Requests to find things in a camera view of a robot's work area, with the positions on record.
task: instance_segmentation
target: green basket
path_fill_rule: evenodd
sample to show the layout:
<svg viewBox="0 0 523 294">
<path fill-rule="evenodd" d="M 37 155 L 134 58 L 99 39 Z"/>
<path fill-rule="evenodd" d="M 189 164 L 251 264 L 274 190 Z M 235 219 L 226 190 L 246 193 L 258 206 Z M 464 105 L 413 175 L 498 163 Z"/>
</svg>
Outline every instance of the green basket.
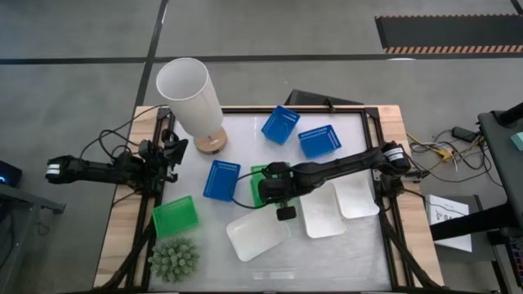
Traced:
<svg viewBox="0 0 523 294">
<path fill-rule="evenodd" d="M 263 174 L 259 171 L 266 167 L 267 165 L 251 167 L 251 172 L 258 172 L 252 175 L 251 178 L 251 191 L 253 192 L 253 201 L 255 207 L 261 206 L 264 203 L 260 198 L 260 192 L 258 191 L 258 183 L 260 182 L 260 180 L 265 179 L 265 176 L 263 176 Z"/>
<path fill-rule="evenodd" d="M 194 209 L 193 197 L 185 196 L 155 207 L 153 220 L 158 238 L 165 238 L 197 225 L 199 222 L 196 209 Z"/>
</svg>

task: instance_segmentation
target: white plastic tray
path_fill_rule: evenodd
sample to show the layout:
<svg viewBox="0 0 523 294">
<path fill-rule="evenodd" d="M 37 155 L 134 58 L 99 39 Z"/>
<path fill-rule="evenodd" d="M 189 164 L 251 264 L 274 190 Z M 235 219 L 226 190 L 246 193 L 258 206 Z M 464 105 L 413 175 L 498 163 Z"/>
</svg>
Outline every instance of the white plastic tray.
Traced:
<svg viewBox="0 0 523 294">
<path fill-rule="evenodd" d="M 311 238 L 330 237 L 345 233 L 342 216 L 337 208 L 336 190 L 325 183 L 312 193 L 301 196 L 303 220 Z"/>
<path fill-rule="evenodd" d="M 227 234 L 241 261 L 250 261 L 291 235 L 287 224 L 276 217 L 274 204 L 231 222 Z"/>
<path fill-rule="evenodd" d="M 370 190 L 368 173 L 361 171 L 331 180 L 336 187 L 337 203 L 343 217 L 355 219 L 379 213 Z"/>
</svg>

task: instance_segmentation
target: blue basket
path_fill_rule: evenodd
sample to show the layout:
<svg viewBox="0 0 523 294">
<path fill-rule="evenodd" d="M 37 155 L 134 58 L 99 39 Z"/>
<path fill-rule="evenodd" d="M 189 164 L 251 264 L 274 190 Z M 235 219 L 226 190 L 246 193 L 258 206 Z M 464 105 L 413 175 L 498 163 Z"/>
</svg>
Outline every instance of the blue basket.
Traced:
<svg viewBox="0 0 523 294">
<path fill-rule="evenodd" d="M 221 201 L 232 201 L 230 197 L 235 194 L 240 168 L 241 166 L 236 163 L 213 161 L 203 196 Z"/>
<path fill-rule="evenodd" d="M 278 105 L 275 111 L 270 114 L 261 132 L 274 142 L 283 144 L 291 135 L 299 119 L 300 114 Z"/>
<path fill-rule="evenodd" d="M 334 132 L 333 126 L 327 125 L 314 130 L 304 131 L 297 135 L 300 139 L 303 153 L 308 158 L 315 158 L 342 147 Z"/>
</svg>

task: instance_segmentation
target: concrete floor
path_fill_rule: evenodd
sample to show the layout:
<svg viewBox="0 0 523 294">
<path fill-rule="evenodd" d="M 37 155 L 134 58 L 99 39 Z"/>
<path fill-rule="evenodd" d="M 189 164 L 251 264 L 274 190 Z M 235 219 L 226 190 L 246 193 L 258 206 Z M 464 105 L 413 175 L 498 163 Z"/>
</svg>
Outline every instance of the concrete floor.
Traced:
<svg viewBox="0 0 523 294">
<path fill-rule="evenodd" d="M 159 0 L 7 0 L 0 2 L 0 58 L 146 56 Z M 382 53 L 373 17 L 398 14 L 515 13 L 509 0 L 171 0 L 157 56 Z M 163 103 L 153 67 L 144 105 Z M 276 105 L 293 88 L 400 105 L 420 140 L 453 126 L 476 129 L 480 112 L 521 102 L 522 59 L 375 60 L 212 63 L 222 105 Z M 114 186 L 49 185 L 48 158 L 78 156 L 103 128 L 133 111 L 143 64 L 0 65 L 1 160 L 25 172 L 21 188 L 67 203 L 63 216 L 42 216 L 51 232 L 35 236 L 19 293 L 87 290 L 92 285 Z M 117 140 L 107 140 L 116 145 Z M 86 158 L 105 161 L 94 147 Z M 429 166 L 437 158 L 418 156 Z M 448 179 L 474 175 L 440 166 Z M 486 176 L 462 184 L 427 178 L 425 194 L 479 194 L 485 207 L 506 196 Z M 489 263 L 442 261 L 445 283 L 459 290 L 497 287 Z"/>
</svg>

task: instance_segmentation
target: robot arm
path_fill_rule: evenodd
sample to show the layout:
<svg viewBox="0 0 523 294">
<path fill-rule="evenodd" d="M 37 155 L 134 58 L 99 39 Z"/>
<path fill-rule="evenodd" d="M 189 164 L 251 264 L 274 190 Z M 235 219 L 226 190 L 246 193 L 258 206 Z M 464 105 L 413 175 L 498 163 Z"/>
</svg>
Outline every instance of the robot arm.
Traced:
<svg viewBox="0 0 523 294">
<path fill-rule="evenodd" d="M 138 146 L 140 157 L 123 151 L 112 163 L 96 163 L 71 155 L 49 159 L 46 179 L 52 184 L 89 180 L 128 185 L 135 192 L 155 193 L 164 180 L 172 183 L 177 180 L 177 175 L 166 176 L 166 169 L 181 163 L 189 143 L 169 130 L 163 131 L 162 141 L 163 148 L 143 140 Z"/>
<path fill-rule="evenodd" d="M 278 217 L 286 220 L 296 216 L 293 207 L 286 207 L 289 199 L 306 195 L 327 180 L 367 169 L 377 169 L 399 179 L 409 171 L 410 162 L 403 147 L 391 142 L 328 163 L 299 163 L 293 167 L 287 163 L 271 163 L 263 172 L 266 179 L 260 181 L 258 190 L 265 203 L 282 204 Z"/>
</svg>

